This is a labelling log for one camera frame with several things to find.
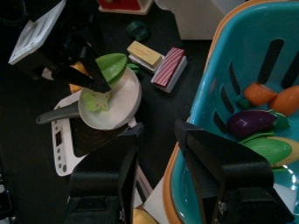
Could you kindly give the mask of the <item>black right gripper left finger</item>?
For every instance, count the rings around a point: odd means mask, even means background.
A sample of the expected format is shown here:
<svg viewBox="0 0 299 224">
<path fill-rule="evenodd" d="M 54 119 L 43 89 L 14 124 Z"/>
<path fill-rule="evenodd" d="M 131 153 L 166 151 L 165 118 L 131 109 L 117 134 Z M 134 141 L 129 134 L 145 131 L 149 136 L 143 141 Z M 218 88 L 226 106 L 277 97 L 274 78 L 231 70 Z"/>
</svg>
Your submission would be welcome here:
<svg viewBox="0 0 299 224">
<path fill-rule="evenodd" d="M 143 130 L 139 122 L 76 165 L 63 224 L 133 224 Z"/>
</svg>

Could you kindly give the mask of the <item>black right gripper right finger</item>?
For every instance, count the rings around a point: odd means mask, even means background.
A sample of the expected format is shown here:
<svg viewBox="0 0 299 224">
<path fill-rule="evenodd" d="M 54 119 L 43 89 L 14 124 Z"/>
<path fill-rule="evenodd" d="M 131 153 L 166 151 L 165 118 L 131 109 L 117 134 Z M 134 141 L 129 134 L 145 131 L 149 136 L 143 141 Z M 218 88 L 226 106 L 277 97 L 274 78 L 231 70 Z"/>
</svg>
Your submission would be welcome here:
<svg viewBox="0 0 299 224">
<path fill-rule="evenodd" d="M 203 224 L 295 224 L 265 157 L 185 121 L 175 123 L 175 135 Z"/>
</svg>

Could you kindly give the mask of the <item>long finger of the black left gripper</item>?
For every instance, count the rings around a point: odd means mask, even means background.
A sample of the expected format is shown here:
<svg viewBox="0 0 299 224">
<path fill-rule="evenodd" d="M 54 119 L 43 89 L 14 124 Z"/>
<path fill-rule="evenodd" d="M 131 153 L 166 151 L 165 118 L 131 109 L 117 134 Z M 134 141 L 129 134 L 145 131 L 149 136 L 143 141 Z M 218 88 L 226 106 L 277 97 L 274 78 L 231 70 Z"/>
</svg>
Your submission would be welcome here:
<svg viewBox="0 0 299 224">
<path fill-rule="evenodd" d="M 99 69 L 94 52 L 88 46 L 84 46 L 80 50 L 79 61 L 86 67 L 86 70 L 92 78 L 92 82 L 88 88 L 96 92 L 107 93 L 111 90 L 111 87 Z"/>
</svg>

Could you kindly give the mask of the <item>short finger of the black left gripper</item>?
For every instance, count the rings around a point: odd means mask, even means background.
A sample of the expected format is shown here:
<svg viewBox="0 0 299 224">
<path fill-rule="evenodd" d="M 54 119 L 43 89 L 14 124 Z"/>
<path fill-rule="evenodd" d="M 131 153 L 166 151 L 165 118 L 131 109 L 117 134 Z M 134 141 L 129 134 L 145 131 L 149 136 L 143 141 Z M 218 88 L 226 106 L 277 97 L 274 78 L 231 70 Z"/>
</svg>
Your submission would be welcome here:
<svg viewBox="0 0 299 224">
<path fill-rule="evenodd" d="M 91 88 L 94 84 L 94 80 L 71 66 L 56 69 L 51 77 L 55 80 L 66 80 L 70 84 L 83 88 Z"/>
</svg>

